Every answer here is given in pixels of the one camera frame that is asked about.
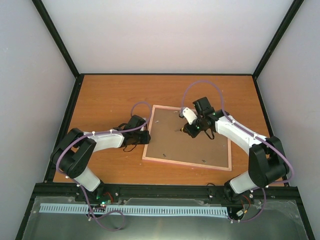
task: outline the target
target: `purple cable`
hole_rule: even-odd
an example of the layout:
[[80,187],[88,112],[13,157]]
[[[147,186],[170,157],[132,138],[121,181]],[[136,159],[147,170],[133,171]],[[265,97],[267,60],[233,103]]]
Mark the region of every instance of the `purple cable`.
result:
[[[192,84],[190,84],[188,86],[188,88],[185,90],[184,94],[183,94],[183,98],[182,98],[182,103],[181,103],[181,109],[180,109],[180,113],[182,113],[183,111],[183,107],[184,107],[184,102],[185,102],[185,97],[187,95],[187,92],[189,91],[189,89],[198,83],[207,83],[207,84],[211,84],[212,86],[215,87],[215,89],[218,91],[219,95],[220,95],[220,101],[221,101],[221,110],[223,112],[223,115],[226,117],[226,119],[228,119],[231,123],[232,123],[232,119],[227,115],[226,111],[225,111],[225,102],[224,102],[224,97],[222,95],[221,90],[218,88],[217,85],[215,85],[213,82],[211,81],[207,81],[207,80],[200,80],[200,81],[196,81]],[[254,133],[251,131],[248,131],[247,129],[245,129],[244,127],[240,126],[239,124],[237,124],[236,122],[234,123],[234,125],[239,128],[240,130],[242,130],[243,132],[247,133],[248,135],[250,135],[251,137],[254,137]],[[287,160],[287,158],[281,153],[279,152],[275,147],[273,147],[271,144],[269,144],[268,142],[266,142],[265,140],[261,139],[260,137],[256,136],[255,139],[257,139],[258,141],[260,141],[261,143],[263,143],[264,145],[266,145],[268,148],[272,149],[276,154],[278,154],[283,161],[288,165],[290,171],[291,171],[291,176],[287,179],[287,180],[282,180],[282,181],[275,181],[275,183],[288,183],[295,175],[295,171],[294,168],[292,167],[291,163]]]
[[261,210],[260,210],[255,216],[253,216],[253,217],[250,218],[250,219],[240,220],[240,223],[248,223],[248,222],[251,222],[252,220],[256,219],[257,217],[259,217],[259,216],[262,214],[262,212],[263,212],[263,210],[265,209],[265,206],[266,206],[267,196],[266,196],[265,190],[264,190],[263,188],[261,188],[261,190],[262,190],[262,192],[263,192],[263,205],[262,205]]
[[[139,130],[139,129],[143,128],[145,125],[148,124],[148,122],[150,121],[150,118],[151,118],[151,114],[152,114],[152,107],[151,107],[150,104],[147,103],[146,101],[139,101],[139,102],[137,102],[135,105],[133,105],[133,107],[131,108],[130,115],[132,116],[132,113],[133,113],[135,107],[136,107],[137,105],[139,105],[139,104],[145,104],[145,105],[147,105],[148,108],[149,108],[149,117],[147,118],[147,120],[145,121],[145,123],[142,124],[141,126],[138,126],[138,127],[132,128],[132,129],[128,129],[128,130],[121,130],[121,131],[116,131],[116,130],[115,130],[117,133],[127,133],[127,132],[132,132],[132,131],[135,131],[135,130]],[[110,133],[109,130],[108,130],[108,131],[99,131],[99,132],[96,132],[96,133],[94,133],[94,134],[93,134],[93,133],[88,133],[88,134],[85,134],[85,135],[77,138],[76,140],[74,140],[68,147],[66,147],[66,149],[65,149],[65,150],[61,153],[61,155],[59,156],[59,158],[58,158],[58,160],[57,160],[57,162],[56,162],[56,164],[55,164],[55,170],[56,170],[57,172],[61,173],[61,174],[66,175],[66,174],[65,174],[63,171],[61,171],[60,168],[59,168],[60,162],[61,162],[62,158],[64,157],[64,155],[65,155],[76,143],[80,142],[82,139],[85,139],[85,138],[90,137],[90,136],[93,136],[93,135],[103,135],[103,134],[108,134],[108,133]],[[72,179],[72,180],[73,180],[76,184],[80,185],[80,183],[77,182],[76,180],[74,180],[74,179]],[[95,214],[94,214],[94,212],[93,212],[93,209],[92,209],[91,206],[90,206],[89,198],[88,198],[88,195],[87,195],[87,193],[86,193],[85,188],[84,188],[83,186],[81,186],[81,185],[80,185],[80,188],[81,188],[82,191],[83,191],[83,194],[84,194],[86,203],[87,203],[87,205],[88,205],[88,207],[89,207],[89,213],[92,214],[93,219],[96,221],[96,223],[97,223],[100,227],[102,227],[103,229],[106,229],[106,230],[108,230],[108,231],[111,231],[111,232],[115,232],[115,231],[118,231],[118,230],[120,230],[121,228],[123,228],[123,226],[125,225],[125,216],[124,216],[124,214],[123,214],[122,212],[120,212],[120,211],[118,211],[118,210],[113,210],[113,211],[108,212],[107,214],[104,214],[104,215],[100,216],[100,217],[96,217]],[[111,228],[105,227],[105,226],[103,226],[103,225],[98,221],[98,219],[104,218],[104,217],[106,217],[106,216],[108,216],[108,215],[110,215],[110,214],[112,214],[112,213],[119,213],[119,214],[123,217],[122,225],[121,225],[120,227],[118,227],[118,228],[115,228],[115,229],[111,229]]]

